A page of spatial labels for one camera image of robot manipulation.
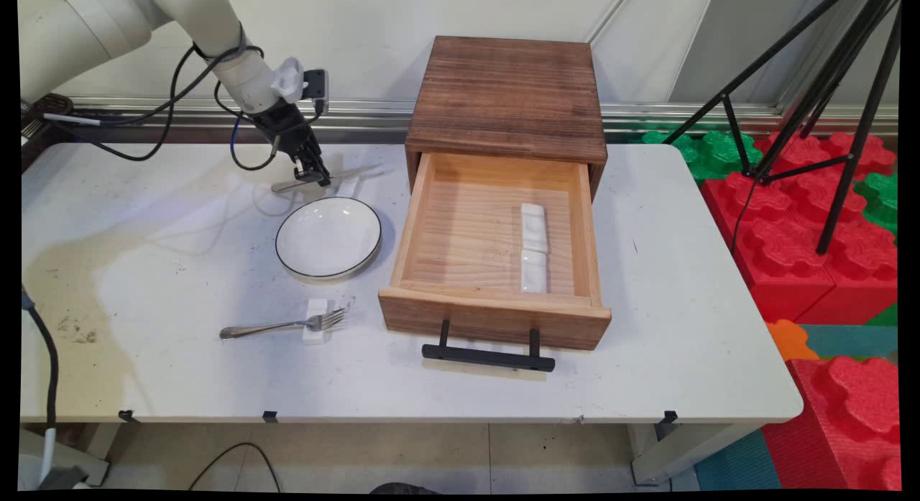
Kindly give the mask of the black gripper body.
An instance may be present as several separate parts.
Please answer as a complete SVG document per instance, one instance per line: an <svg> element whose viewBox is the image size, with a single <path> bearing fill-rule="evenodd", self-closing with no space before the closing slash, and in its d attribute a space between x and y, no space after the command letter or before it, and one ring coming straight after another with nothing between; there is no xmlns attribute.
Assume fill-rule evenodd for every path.
<svg viewBox="0 0 920 501"><path fill-rule="evenodd" d="M267 110L252 114L251 119L270 143L280 137L278 147L290 156L318 154L318 140L311 126L318 115L305 116L296 104L275 102Z"/></svg>

